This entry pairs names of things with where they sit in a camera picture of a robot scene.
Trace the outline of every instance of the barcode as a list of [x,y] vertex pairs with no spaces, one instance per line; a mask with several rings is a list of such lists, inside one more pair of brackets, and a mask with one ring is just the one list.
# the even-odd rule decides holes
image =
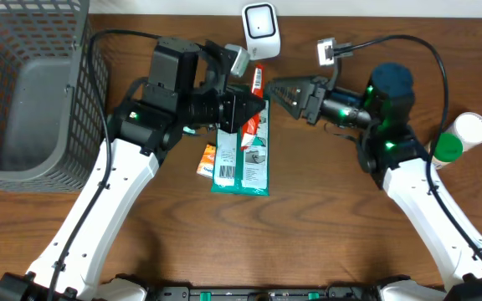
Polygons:
[[235,176],[235,166],[221,166],[218,177],[223,179],[233,179]]
[[256,74],[254,75],[254,84],[252,89],[261,89],[261,69],[256,68]]

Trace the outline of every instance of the white lid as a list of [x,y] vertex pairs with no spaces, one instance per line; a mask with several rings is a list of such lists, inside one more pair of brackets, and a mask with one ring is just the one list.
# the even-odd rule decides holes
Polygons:
[[464,142],[479,144],[482,142],[482,117],[476,113],[463,113],[454,122],[460,139]]

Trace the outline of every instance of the tabletop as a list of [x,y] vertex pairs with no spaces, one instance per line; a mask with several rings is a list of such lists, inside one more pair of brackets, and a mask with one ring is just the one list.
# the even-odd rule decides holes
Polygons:
[[[91,20],[96,28],[244,45],[240,17],[93,15]],[[266,80],[330,76],[317,63],[319,39],[361,43],[406,33],[428,40],[442,55],[449,118],[465,111],[482,115],[482,19],[280,17],[279,28],[280,55],[262,62]],[[148,75],[154,45],[122,36],[101,43],[110,66],[110,110],[133,79]],[[410,125],[426,143],[441,118],[443,91],[438,67],[424,47],[391,41],[358,50],[344,59],[340,86],[365,88],[371,71],[388,61],[412,71],[416,104]],[[272,105],[269,197],[211,193],[211,180],[196,169],[214,136],[184,137],[131,208],[101,279],[134,273],[150,283],[299,287],[407,274],[421,284],[440,285],[436,265],[410,221],[362,172],[355,146],[332,135],[341,130],[330,126],[325,132],[324,124],[307,125]],[[482,145],[439,174],[482,233]],[[0,277],[26,271],[77,195],[0,192]]]

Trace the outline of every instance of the gray plastic basket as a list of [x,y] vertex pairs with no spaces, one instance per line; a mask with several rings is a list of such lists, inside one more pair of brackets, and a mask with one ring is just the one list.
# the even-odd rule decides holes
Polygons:
[[[89,177],[102,134],[88,9],[88,0],[0,0],[0,189],[75,191]],[[99,51],[94,62],[105,101]]]

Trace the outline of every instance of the red and white packet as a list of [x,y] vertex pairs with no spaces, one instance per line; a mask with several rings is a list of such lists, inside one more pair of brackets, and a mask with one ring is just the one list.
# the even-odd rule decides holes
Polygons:
[[[254,71],[254,79],[252,81],[252,94],[264,97],[264,66],[256,64]],[[241,139],[241,151],[246,150],[254,142],[254,137],[258,132],[259,114],[252,116],[252,118],[243,125],[243,138]]]

